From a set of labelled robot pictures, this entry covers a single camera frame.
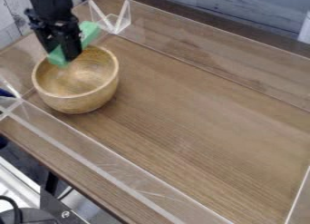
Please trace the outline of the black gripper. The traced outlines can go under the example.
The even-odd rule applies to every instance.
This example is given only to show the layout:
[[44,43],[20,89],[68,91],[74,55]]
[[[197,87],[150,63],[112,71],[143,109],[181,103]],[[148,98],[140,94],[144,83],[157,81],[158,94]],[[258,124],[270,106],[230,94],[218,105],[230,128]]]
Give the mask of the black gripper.
[[71,62],[83,51],[72,0],[31,0],[31,5],[24,14],[46,52],[50,54],[60,44],[66,61]]

